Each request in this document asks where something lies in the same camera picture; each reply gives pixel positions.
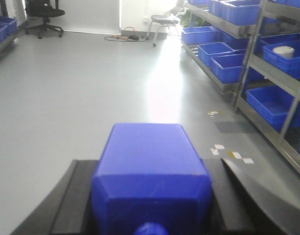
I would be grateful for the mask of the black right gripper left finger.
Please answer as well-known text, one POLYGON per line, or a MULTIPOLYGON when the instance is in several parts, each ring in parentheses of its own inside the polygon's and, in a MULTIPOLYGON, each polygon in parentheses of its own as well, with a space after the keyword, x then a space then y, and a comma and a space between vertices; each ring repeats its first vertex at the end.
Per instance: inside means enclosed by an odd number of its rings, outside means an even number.
POLYGON ((97 235, 91 181, 98 160, 72 160, 63 177, 11 233, 13 235, 97 235))

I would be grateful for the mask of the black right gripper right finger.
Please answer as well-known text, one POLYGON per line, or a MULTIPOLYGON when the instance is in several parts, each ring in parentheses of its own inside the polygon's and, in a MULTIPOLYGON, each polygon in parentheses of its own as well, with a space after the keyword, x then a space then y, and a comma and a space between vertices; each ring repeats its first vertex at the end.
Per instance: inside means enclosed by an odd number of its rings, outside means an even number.
POLYGON ((228 159, 205 159, 212 177, 207 235, 300 235, 300 209, 228 159))

